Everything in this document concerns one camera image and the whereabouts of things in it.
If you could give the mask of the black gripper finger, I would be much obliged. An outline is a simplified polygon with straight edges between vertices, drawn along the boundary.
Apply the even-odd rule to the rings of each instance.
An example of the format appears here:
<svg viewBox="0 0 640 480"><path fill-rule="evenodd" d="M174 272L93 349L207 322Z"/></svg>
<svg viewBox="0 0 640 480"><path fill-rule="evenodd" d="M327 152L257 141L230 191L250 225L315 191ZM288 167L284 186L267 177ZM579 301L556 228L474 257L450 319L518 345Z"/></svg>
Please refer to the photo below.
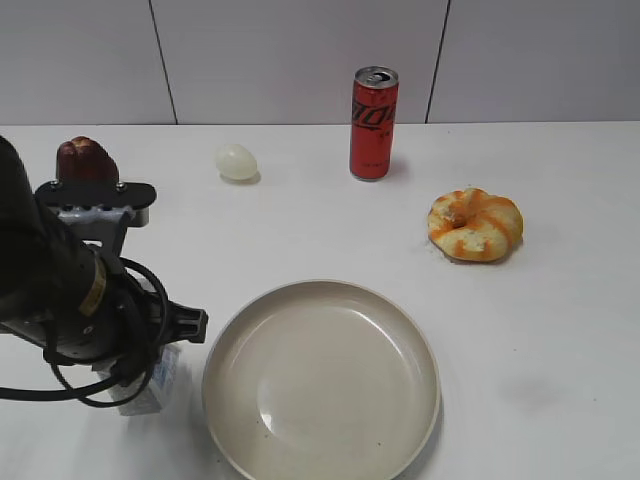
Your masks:
<svg viewBox="0 0 640 480"><path fill-rule="evenodd" d="M206 340L208 314L203 309L170 303L167 343L186 341L203 344Z"/></svg>

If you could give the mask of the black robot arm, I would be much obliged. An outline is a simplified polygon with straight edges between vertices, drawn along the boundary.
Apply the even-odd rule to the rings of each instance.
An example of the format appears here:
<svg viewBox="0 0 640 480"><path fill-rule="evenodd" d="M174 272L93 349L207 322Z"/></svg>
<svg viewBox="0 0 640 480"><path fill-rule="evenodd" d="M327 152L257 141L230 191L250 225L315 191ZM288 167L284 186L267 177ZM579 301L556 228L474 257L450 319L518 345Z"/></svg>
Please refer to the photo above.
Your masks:
<svg viewBox="0 0 640 480"><path fill-rule="evenodd" d="M111 368L128 383L171 343L201 344L208 316L169 300L146 267L122 257L130 228L157 198L147 183L59 178L32 189L1 141L1 327L52 366Z"/></svg>

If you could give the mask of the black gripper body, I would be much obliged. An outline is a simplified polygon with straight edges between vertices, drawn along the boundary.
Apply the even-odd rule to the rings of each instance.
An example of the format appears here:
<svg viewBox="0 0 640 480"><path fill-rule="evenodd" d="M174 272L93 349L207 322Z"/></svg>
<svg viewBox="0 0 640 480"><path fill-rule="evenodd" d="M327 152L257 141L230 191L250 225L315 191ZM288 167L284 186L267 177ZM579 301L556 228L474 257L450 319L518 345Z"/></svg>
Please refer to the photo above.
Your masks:
<svg viewBox="0 0 640 480"><path fill-rule="evenodd" d="M114 362L100 382L130 384L167 343L170 302L158 279L128 259L95 252L1 258L1 330L41 348L54 372Z"/></svg>

